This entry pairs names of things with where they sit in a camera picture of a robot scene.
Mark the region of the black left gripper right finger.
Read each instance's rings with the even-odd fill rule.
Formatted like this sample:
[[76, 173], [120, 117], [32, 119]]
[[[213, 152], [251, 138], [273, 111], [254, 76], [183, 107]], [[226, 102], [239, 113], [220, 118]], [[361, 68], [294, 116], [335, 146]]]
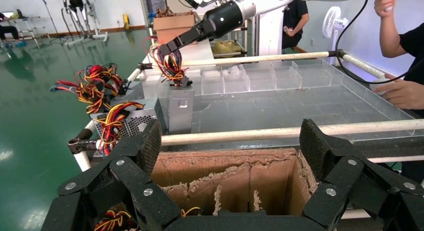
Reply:
[[336, 228], [349, 204], [383, 222], [385, 231], [424, 228], [424, 189], [417, 182], [369, 161], [348, 140], [324, 134], [304, 119], [299, 143], [318, 181], [302, 215], [323, 229]]

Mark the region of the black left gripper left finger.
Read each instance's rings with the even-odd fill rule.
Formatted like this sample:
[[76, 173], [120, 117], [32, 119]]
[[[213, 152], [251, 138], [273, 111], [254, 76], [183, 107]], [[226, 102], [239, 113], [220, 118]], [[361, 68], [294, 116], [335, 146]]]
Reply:
[[99, 164], [63, 182], [42, 230], [92, 231], [121, 203], [144, 231], [163, 231], [178, 220], [180, 208], [151, 180], [161, 138], [160, 122], [152, 119], [140, 135], [121, 138]]

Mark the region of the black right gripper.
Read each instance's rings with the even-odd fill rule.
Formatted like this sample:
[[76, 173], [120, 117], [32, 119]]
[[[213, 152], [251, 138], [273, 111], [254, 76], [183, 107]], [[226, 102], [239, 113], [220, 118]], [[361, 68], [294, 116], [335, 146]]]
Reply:
[[244, 22], [242, 11], [235, 1], [208, 10], [200, 23], [159, 47], [162, 56], [169, 55], [194, 42], [218, 39], [240, 27]]

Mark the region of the operator left hand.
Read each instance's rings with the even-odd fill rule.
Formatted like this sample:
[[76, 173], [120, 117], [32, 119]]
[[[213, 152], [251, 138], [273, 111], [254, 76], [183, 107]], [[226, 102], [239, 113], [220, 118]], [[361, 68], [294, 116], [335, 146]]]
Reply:
[[397, 79], [379, 86], [376, 93], [384, 92], [383, 98], [399, 109], [423, 110], [424, 86], [417, 82]]

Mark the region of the operator right hand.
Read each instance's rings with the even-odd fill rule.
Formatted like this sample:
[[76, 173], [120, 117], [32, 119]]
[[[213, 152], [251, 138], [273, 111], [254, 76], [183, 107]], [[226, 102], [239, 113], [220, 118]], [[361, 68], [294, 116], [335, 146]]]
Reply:
[[380, 18], [386, 18], [393, 13], [396, 0], [374, 0], [374, 10]]

